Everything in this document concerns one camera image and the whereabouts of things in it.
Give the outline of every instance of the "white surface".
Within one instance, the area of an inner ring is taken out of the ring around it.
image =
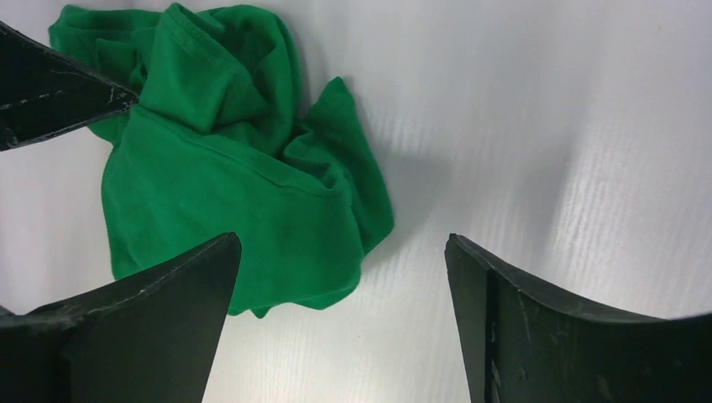
[[[61,3],[4,0],[0,19],[46,43]],[[446,3],[257,2],[299,42],[308,99],[348,78],[397,229],[333,308],[230,317],[206,402],[468,401],[450,232],[606,304],[712,310],[712,3]],[[81,130],[0,154],[0,303],[28,311],[111,280],[107,152]]]

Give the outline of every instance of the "cloth fold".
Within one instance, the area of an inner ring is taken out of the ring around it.
[[[243,257],[229,313],[326,308],[394,226],[344,82],[308,114],[282,21],[261,8],[191,13],[63,9],[51,46],[140,92],[90,129],[113,144],[102,179],[114,276],[235,232]]]

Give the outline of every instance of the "green cloth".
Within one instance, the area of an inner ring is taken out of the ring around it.
[[[117,279],[235,232],[231,315],[323,309],[356,287],[393,228],[390,201],[341,79],[296,116],[299,60],[274,14],[68,6],[50,43],[140,92],[90,127],[113,144],[102,202]]]

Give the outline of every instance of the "black plastic part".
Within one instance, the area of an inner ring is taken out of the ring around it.
[[[712,401],[712,314],[599,304],[458,235],[445,257],[472,402]]]
[[[0,22],[0,151],[127,112],[138,95]]]
[[[223,234],[24,316],[0,314],[0,401],[199,402],[240,260]]]

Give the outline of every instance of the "green towel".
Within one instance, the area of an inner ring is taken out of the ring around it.
[[[117,279],[235,232],[231,315],[323,309],[356,287],[393,228],[388,194],[341,79],[296,116],[299,60],[278,17],[68,6],[50,43],[140,92],[127,116],[90,127],[113,144],[102,202]]]

